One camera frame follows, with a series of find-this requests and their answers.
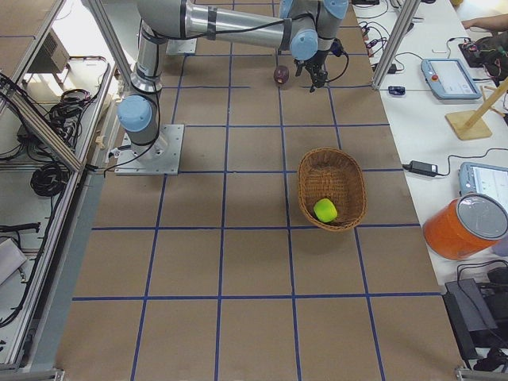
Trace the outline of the aluminium frame post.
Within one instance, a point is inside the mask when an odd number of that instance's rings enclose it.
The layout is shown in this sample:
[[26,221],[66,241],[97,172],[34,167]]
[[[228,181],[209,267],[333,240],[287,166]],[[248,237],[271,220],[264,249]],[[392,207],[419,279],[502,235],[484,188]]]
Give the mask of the aluminium frame post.
[[371,86],[374,90],[378,90],[381,87],[381,84],[385,79],[388,70],[394,60],[395,54],[398,51],[398,48],[408,31],[414,15],[416,14],[419,4],[420,2],[418,0],[407,0],[404,2],[402,8],[400,9],[398,18],[394,24],[394,28],[392,29],[390,37],[388,38],[385,50],[381,55],[377,67],[374,71],[371,83]]

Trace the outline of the wooden stand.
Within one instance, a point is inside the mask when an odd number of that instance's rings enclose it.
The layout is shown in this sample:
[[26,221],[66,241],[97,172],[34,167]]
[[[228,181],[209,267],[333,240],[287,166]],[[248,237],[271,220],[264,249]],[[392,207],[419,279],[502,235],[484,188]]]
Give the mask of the wooden stand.
[[507,92],[507,79],[504,79],[492,94],[483,98],[483,104],[477,110],[459,111],[445,115],[446,121],[460,140],[475,140],[490,137],[491,130],[483,120],[487,111],[505,117],[507,112],[494,108],[494,104]]

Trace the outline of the orange bucket with grey lid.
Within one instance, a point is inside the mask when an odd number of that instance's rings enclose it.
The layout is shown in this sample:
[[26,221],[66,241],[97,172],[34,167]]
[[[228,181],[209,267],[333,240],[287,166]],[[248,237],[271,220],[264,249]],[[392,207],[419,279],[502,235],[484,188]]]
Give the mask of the orange bucket with grey lid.
[[485,194],[452,200],[423,225],[427,245],[449,260],[463,260],[507,235],[507,212]]

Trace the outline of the black power adapter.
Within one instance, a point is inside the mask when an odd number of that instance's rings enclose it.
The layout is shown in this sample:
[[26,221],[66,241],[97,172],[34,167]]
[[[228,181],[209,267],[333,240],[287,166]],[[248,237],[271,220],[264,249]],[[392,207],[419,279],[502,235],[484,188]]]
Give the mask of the black power adapter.
[[439,175],[436,164],[430,164],[417,160],[411,160],[408,164],[403,164],[402,168],[410,173],[424,175],[427,177],[436,177]]

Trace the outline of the lower teach pendant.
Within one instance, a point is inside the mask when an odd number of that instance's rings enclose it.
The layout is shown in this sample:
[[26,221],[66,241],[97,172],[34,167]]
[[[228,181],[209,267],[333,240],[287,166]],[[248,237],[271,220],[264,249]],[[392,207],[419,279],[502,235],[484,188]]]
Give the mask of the lower teach pendant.
[[498,202],[507,199],[507,168],[464,162],[459,170],[460,194],[479,193]]

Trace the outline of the upper teach pendant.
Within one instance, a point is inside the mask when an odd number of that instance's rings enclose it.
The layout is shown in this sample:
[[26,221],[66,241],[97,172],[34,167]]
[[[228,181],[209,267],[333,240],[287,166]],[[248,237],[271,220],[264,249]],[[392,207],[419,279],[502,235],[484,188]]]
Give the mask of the upper teach pendant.
[[476,100],[482,97],[463,62],[458,59],[423,59],[421,72],[440,100]]

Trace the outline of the dark red apple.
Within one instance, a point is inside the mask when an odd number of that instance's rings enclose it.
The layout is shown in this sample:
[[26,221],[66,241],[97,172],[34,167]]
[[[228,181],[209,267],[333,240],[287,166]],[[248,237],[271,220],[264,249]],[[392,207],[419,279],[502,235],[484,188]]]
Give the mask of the dark red apple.
[[273,79],[275,83],[278,85],[283,85],[287,83],[287,81],[289,80],[289,76],[290,76],[289,69],[284,65],[277,66],[273,72]]

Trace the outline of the green apple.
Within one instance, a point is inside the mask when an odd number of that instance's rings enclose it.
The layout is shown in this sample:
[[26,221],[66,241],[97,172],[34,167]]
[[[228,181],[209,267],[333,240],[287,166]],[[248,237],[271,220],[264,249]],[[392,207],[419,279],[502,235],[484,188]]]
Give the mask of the green apple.
[[338,217],[338,211],[329,198],[321,198],[313,207],[316,218],[323,223],[334,221]]

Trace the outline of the teach pendant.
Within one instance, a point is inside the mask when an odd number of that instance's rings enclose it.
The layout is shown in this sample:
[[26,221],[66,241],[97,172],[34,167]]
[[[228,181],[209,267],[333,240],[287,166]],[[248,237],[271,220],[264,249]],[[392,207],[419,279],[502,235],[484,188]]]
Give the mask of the teach pendant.
[[507,199],[507,168],[464,162],[459,170],[460,194],[479,193],[498,202]]
[[458,59],[423,59],[421,72],[440,100],[476,100],[482,97],[463,62]]

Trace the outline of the small blue black device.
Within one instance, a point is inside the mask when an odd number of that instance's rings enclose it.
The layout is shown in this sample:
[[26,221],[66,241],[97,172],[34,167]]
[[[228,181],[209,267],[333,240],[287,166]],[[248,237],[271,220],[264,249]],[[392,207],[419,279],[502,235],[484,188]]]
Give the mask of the small blue black device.
[[403,96],[406,94],[406,88],[402,86],[389,86],[388,93],[394,96]]

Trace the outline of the woven wicker basket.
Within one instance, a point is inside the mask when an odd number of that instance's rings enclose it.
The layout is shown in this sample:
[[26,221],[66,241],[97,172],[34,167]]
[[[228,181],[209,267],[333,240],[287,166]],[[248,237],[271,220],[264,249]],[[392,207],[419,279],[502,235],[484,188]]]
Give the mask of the woven wicker basket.
[[[327,198],[338,215],[321,221],[315,205]],[[316,148],[307,152],[298,167],[298,204],[311,224],[331,232],[357,227],[367,211],[367,195],[360,165],[338,148]]]

